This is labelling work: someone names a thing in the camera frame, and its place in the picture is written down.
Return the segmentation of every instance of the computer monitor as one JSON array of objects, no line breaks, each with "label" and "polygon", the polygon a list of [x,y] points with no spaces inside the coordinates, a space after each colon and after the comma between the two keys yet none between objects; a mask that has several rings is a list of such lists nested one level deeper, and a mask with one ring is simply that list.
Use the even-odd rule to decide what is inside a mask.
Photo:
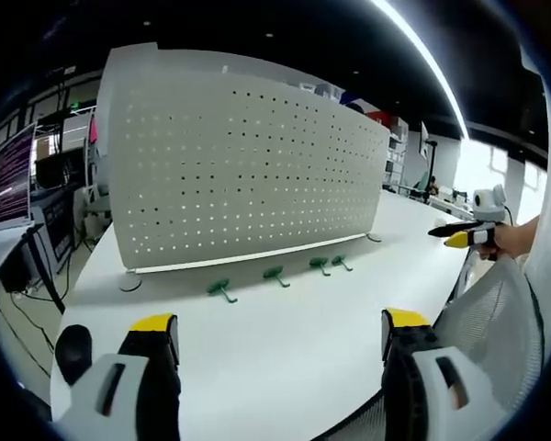
[{"label": "computer monitor", "polygon": [[37,184],[55,188],[69,184],[85,186],[84,147],[55,153],[35,163]]},{"label": "computer monitor", "polygon": [[426,161],[429,157],[429,151],[427,147],[427,141],[429,140],[429,132],[426,129],[426,126],[421,121],[421,140],[419,142],[419,154],[424,158]]},{"label": "computer monitor", "polygon": [[0,230],[30,222],[30,152],[32,124],[0,147]]}]

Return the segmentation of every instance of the ceiling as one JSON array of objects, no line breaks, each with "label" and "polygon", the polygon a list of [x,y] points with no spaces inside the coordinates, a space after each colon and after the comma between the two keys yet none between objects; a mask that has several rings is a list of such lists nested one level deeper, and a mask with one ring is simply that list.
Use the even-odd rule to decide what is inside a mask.
[{"label": "ceiling", "polygon": [[[73,0],[63,9],[27,3],[2,21],[0,118],[21,97],[60,81],[64,67],[77,66],[77,74],[102,69],[110,48],[157,41],[160,49],[278,62],[343,87],[411,127],[423,119],[430,133],[459,137],[432,72],[368,0]],[[466,121],[475,123],[473,138],[529,158],[527,144],[547,150],[541,81],[522,67],[508,30],[477,1],[391,3],[442,67]]]}]

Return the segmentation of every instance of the green pegboard hook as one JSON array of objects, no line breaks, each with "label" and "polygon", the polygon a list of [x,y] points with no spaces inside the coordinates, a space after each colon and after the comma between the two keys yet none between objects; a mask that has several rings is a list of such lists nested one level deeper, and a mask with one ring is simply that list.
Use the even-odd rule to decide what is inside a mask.
[{"label": "green pegboard hook", "polygon": [[345,264],[345,256],[344,256],[344,255],[336,255],[336,256],[331,260],[331,263],[332,263],[333,266],[343,265],[347,271],[353,271],[352,268],[350,268],[349,266],[347,266],[347,265]]},{"label": "green pegboard hook", "polygon": [[210,285],[206,292],[209,294],[209,296],[215,296],[219,292],[222,293],[224,298],[227,300],[228,303],[236,303],[239,301],[239,299],[231,299],[229,297],[229,294],[227,294],[226,287],[229,285],[231,281],[227,278],[223,278],[222,280],[219,280],[218,282],[214,282],[212,285]]},{"label": "green pegboard hook", "polygon": [[275,278],[283,288],[288,288],[290,284],[282,282],[282,279],[279,277],[282,271],[284,271],[283,266],[274,266],[273,268],[266,269],[264,271],[264,278]]},{"label": "green pegboard hook", "polygon": [[322,274],[328,277],[330,274],[324,270],[324,266],[327,265],[328,261],[329,259],[327,257],[313,257],[310,259],[310,266],[313,268],[320,268]]}]

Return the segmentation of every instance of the pegboard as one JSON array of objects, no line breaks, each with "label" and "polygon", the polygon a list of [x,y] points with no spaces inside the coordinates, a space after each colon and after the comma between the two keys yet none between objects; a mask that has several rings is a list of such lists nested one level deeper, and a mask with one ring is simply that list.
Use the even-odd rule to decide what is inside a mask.
[{"label": "pegboard", "polygon": [[111,208],[127,268],[318,243],[371,230],[389,131],[326,98],[230,73],[118,82]]}]

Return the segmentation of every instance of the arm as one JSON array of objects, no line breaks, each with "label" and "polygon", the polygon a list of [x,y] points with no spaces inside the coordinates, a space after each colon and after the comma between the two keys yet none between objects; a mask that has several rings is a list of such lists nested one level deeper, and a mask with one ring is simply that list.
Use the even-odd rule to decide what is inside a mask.
[{"label": "arm", "polygon": [[507,254],[515,259],[521,254],[529,253],[533,247],[538,225],[539,216],[518,227],[498,225],[494,238],[497,248],[481,246],[479,248],[480,258],[487,259],[490,254],[497,253],[498,255]]}]

